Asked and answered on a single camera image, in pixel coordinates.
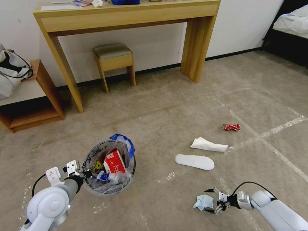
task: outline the gray cushion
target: gray cushion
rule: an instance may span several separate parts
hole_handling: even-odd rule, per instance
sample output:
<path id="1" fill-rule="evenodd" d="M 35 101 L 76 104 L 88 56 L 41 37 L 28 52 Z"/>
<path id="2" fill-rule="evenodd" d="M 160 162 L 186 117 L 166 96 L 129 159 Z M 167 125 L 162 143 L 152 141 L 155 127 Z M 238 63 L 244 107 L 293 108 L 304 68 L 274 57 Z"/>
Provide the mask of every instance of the gray cushion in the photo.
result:
<path id="1" fill-rule="evenodd" d="M 123 44 L 113 44 L 103 47 L 97 47 L 94 48 L 94 51 L 96 52 L 96 54 L 99 56 L 100 59 L 108 59 L 123 55 L 129 55 L 132 53 L 132 51 Z"/>

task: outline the white wall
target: white wall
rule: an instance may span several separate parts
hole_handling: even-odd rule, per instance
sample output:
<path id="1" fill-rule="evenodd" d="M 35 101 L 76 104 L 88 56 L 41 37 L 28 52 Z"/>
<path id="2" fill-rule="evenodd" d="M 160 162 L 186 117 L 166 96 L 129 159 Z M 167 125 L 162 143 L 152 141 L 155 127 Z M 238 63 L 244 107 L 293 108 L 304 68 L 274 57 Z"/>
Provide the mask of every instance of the white wall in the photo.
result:
<path id="1" fill-rule="evenodd" d="M 10 0 L 0 8 L 0 42 L 26 59 L 40 58 L 55 85 L 65 82 L 32 15 L 43 0 Z M 283 0 L 221 0 L 207 57 L 256 48 Z M 77 82 L 98 79 L 92 49 L 120 42 L 134 52 L 135 70 L 181 62 L 185 23 L 60 37 Z M 112 71 L 107 76 L 123 73 Z"/>

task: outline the red box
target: red box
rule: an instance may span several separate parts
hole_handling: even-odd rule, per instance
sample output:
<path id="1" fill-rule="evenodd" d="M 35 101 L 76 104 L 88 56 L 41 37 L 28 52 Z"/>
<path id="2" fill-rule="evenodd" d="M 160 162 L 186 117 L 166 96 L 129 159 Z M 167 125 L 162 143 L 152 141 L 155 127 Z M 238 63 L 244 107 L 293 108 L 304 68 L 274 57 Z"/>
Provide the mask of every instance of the red box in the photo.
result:
<path id="1" fill-rule="evenodd" d="M 119 150 L 115 150 L 106 155 L 104 167 L 106 169 L 106 173 L 126 172 Z"/>

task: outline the white insole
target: white insole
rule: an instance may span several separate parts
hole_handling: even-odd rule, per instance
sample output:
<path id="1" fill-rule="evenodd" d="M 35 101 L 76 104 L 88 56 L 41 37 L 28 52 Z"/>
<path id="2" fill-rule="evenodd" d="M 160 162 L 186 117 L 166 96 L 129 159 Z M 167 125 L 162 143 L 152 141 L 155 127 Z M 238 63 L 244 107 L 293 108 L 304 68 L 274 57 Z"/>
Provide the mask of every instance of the white insole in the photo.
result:
<path id="1" fill-rule="evenodd" d="M 175 162 L 204 170 L 212 170 L 215 167 L 214 161 L 205 156 L 177 154 L 175 157 Z"/>

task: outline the red can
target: red can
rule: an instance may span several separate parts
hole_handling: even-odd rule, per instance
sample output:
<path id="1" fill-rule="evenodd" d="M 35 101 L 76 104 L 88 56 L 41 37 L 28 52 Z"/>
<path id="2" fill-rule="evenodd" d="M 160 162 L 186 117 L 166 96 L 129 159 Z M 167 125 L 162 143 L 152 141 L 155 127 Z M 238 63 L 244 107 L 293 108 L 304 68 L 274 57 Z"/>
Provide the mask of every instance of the red can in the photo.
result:
<path id="1" fill-rule="evenodd" d="M 241 129 L 241 126 L 239 124 L 223 124 L 222 129 L 225 131 L 234 130 L 239 131 Z"/>

